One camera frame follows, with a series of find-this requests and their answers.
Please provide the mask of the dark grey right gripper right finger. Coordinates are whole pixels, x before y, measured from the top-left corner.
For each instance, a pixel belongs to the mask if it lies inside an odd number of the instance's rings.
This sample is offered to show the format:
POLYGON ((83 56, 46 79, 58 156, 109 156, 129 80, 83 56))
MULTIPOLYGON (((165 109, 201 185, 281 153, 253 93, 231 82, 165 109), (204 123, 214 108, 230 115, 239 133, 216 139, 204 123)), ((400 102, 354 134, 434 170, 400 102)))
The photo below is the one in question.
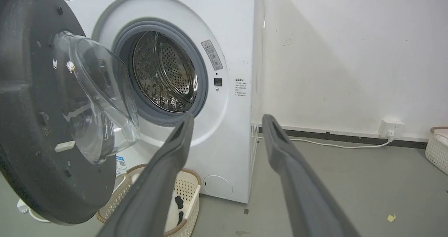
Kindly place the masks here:
POLYGON ((273 115, 262 131, 271 168, 280 176, 295 237, 358 237, 360 233, 273 115))

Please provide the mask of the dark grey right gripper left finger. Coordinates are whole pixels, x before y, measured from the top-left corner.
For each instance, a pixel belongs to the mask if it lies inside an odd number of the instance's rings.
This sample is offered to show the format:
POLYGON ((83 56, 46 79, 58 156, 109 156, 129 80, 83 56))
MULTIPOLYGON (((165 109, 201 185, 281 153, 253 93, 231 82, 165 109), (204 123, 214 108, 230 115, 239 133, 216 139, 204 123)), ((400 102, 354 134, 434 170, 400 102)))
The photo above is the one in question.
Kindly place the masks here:
POLYGON ((146 165, 98 237, 161 237, 177 174, 186 164, 194 128, 187 114, 146 165))

